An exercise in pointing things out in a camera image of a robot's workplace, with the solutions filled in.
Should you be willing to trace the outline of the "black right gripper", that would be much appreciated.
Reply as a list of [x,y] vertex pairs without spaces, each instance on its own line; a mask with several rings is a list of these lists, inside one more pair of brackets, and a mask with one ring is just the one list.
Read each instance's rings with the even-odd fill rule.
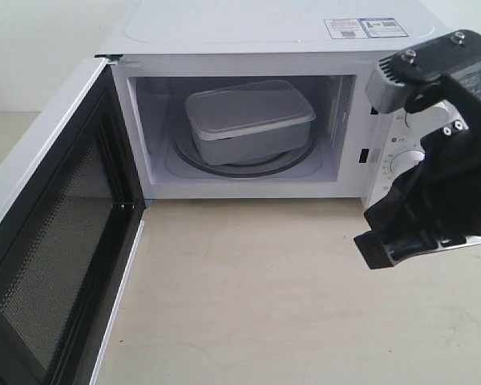
[[399,175],[386,195],[364,212],[370,229],[354,243],[372,270],[432,253],[439,244],[459,245],[468,237],[481,237],[480,92],[451,75],[411,84],[407,111],[447,100],[466,126],[449,133],[438,128],[424,136],[424,160]]

